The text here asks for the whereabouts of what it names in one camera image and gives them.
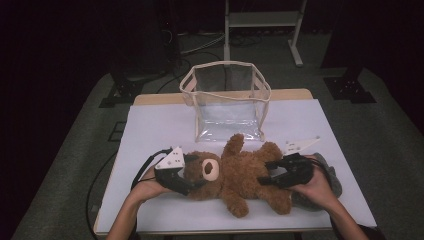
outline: white paper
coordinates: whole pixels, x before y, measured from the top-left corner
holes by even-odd
[[[182,147],[184,153],[200,150],[221,155],[225,142],[195,143],[194,123],[194,109],[184,104],[131,107],[97,219],[97,233],[109,231],[130,191],[133,178],[149,156],[175,146]],[[319,142],[300,154],[321,153],[336,169],[343,186],[340,200],[353,218],[359,224],[376,226],[318,100],[271,101],[263,131],[266,141],[275,142],[282,150],[287,141],[319,136]],[[257,150],[262,144],[248,141],[243,150]],[[331,228],[324,211],[308,212],[293,208],[288,215],[278,215],[263,200],[248,200],[248,205],[249,214],[238,219],[228,212],[220,199],[198,202],[177,193],[166,193],[142,205],[137,231],[187,233]]]

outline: dark background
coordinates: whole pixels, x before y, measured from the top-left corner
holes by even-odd
[[[2,238],[13,234],[87,96],[111,65],[169,70],[178,48],[157,45],[164,39],[160,28],[224,29],[224,1],[155,1],[160,8],[153,2],[1,1]],[[233,11],[298,7],[292,0],[231,1]],[[333,31],[323,67],[359,59],[423,132],[423,12],[418,0],[309,1],[302,32]]]

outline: transparent container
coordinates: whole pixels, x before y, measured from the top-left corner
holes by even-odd
[[[251,63],[219,61],[192,67],[180,90],[196,110],[195,141],[228,141],[236,133],[245,140],[265,141],[262,124],[271,88]]]

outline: metal shelf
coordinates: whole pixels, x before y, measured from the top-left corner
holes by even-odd
[[[302,25],[307,0],[302,0],[299,11],[285,12],[242,12],[230,13],[229,0],[225,1],[225,44],[224,60],[230,60],[230,28],[231,27],[295,27],[293,38],[288,40],[290,51],[297,67],[303,62],[297,50],[296,43]]]
[[[230,13],[229,27],[296,26],[298,11]]]

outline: gray floor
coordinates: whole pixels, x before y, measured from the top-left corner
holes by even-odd
[[[299,37],[304,66],[294,66],[286,44],[288,36],[264,37],[247,48],[232,48],[232,60],[254,63],[274,89],[307,88],[319,99],[340,147],[363,191],[379,228],[387,239],[422,239],[424,236],[424,139],[381,79],[365,69],[359,80],[377,103],[351,104],[333,100],[323,77],[340,76],[344,69],[320,69],[330,35]],[[206,43],[205,37],[182,36],[183,50]],[[202,50],[222,58],[222,47]],[[199,53],[185,57],[192,65],[216,61]],[[181,75],[187,62],[176,69]],[[173,74],[147,83],[143,93],[155,93]],[[101,78],[83,106],[62,148],[13,239],[93,239],[86,222],[93,224],[113,165],[107,160],[119,142],[109,139],[115,125],[126,121],[130,104],[99,108],[113,86],[109,74]],[[177,81],[162,89],[178,92]],[[161,236],[147,239],[162,239]],[[179,236],[176,239],[229,239],[227,235]],[[290,234],[238,235],[235,239],[293,239]],[[308,232],[303,239],[335,239],[331,232]]]

